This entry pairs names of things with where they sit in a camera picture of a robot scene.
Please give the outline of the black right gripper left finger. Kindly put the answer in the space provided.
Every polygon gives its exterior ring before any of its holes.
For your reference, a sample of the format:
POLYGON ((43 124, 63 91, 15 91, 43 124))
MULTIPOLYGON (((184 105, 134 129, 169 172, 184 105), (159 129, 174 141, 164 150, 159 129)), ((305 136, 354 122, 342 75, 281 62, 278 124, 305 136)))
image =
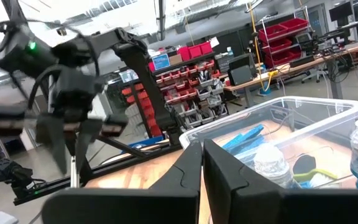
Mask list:
POLYGON ((44 203, 43 224, 198 224, 202 160, 196 141, 147 189, 62 190, 44 203))

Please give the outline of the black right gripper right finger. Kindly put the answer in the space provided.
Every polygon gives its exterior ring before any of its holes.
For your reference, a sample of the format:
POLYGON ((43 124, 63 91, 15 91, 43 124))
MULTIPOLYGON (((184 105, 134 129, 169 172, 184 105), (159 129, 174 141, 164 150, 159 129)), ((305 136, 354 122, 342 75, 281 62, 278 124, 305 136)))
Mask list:
POLYGON ((284 189, 210 139, 203 172, 213 224, 358 224, 358 190, 284 189))

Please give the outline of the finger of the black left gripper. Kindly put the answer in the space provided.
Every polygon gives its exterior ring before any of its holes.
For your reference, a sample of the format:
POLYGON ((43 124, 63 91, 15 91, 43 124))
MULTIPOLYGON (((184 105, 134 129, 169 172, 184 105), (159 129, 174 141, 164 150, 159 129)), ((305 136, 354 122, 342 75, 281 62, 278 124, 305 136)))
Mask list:
POLYGON ((80 123, 75 145, 76 169, 80 170, 86 160, 86 152, 91 140, 99 135, 103 121, 100 119, 87 119, 80 123))
POLYGON ((65 155, 65 138, 63 132, 64 122, 60 118, 50 114, 41 114, 36 123, 36 141, 51 148, 52 157, 55 160, 61 174, 67 173, 67 161, 65 155))

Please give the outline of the yellow-green dish brush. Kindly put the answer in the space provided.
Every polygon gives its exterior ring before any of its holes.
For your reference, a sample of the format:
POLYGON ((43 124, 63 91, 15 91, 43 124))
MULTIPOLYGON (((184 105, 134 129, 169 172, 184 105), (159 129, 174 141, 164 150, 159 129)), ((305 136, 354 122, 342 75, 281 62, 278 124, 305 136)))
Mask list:
POLYGON ((325 177, 329 177, 332 180, 337 179, 337 175, 323 169, 312 169, 307 173, 294 174, 293 177, 297 182, 306 182, 311 180, 316 174, 321 174, 325 177))

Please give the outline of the blue sign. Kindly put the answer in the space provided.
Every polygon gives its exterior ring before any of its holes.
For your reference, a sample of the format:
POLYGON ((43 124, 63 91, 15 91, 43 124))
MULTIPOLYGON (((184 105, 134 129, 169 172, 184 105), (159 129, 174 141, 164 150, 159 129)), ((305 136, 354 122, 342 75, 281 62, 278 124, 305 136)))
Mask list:
POLYGON ((160 54, 152 58, 155 70, 161 70, 170 66, 170 59, 168 54, 160 54))

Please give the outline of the tall clear rimmed plastic bin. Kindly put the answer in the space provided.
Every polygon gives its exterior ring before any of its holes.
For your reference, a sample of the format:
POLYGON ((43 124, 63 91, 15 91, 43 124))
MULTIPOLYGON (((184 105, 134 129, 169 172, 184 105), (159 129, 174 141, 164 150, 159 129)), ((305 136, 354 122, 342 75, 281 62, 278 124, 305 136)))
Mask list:
MULTIPOLYGON (((337 175, 315 189, 354 189, 350 134, 357 119, 358 101, 284 96, 193 128, 180 136, 180 143, 186 149, 194 141, 210 139, 223 148, 238 134, 262 124, 264 143, 283 152, 292 173, 296 160, 306 154, 315 157, 315 169, 337 175)), ((258 147, 237 155, 231 153, 234 147, 224 150, 254 170, 258 147)))

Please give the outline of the shelf with red parts bins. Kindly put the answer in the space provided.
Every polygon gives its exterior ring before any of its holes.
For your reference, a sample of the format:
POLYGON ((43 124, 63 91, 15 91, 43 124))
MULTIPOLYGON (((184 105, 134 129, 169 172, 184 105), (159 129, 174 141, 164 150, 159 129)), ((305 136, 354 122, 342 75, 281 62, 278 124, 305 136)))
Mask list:
MULTIPOLYGON (((155 70, 152 60, 149 68, 157 83, 165 106, 174 110, 181 125, 192 129, 227 115, 224 105, 221 71, 210 42, 191 47, 181 47, 169 57, 170 66, 155 70)), ((157 124, 157 109, 143 84, 130 70, 123 72, 132 78, 124 82, 121 94, 129 105, 134 105, 139 115, 132 115, 133 125, 147 137, 161 136, 163 130, 157 124)))

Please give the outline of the black equipment case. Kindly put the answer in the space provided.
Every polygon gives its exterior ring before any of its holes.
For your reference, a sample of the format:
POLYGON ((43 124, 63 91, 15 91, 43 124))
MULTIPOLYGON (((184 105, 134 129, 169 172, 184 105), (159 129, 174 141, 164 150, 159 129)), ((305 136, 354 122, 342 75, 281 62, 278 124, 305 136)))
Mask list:
POLYGON ((227 72, 232 86, 252 81, 257 77, 257 69, 252 54, 244 54, 230 59, 227 72))

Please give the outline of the black aluminium table frame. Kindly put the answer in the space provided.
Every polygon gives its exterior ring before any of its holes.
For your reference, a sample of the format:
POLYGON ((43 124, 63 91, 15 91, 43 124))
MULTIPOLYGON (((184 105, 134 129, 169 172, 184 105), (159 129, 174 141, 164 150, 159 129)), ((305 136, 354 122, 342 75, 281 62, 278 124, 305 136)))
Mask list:
MULTIPOLYGON (((94 168, 90 167, 89 162, 85 162, 85 169, 84 171, 80 172, 80 184, 82 186, 85 186, 85 184, 93 179, 97 179, 104 175, 108 175, 113 172, 147 162, 151 159, 155 159, 181 149, 180 143, 177 142, 172 144, 168 139, 164 139, 153 144, 148 144, 141 148, 128 145, 126 149, 124 149, 126 145, 121 142, 113 141, 105 137, 99 137, 98 140, 109 146, 114 146, 118 149, 121 149, 124 151, 124 153, 107 159, 106 161, 102 162, 102 164, 94 168)), ((64 189, 69 185, 69 177, 63 177, 51 182, 47 182, 42 184, 40 187, 36 187, 34 190, 31 190, 30 193, 26 196, 17 196, 14 199, 13 204, 18 206, 23 203, 30 202, 40 197, 52 194, 60 189, 64 189)))

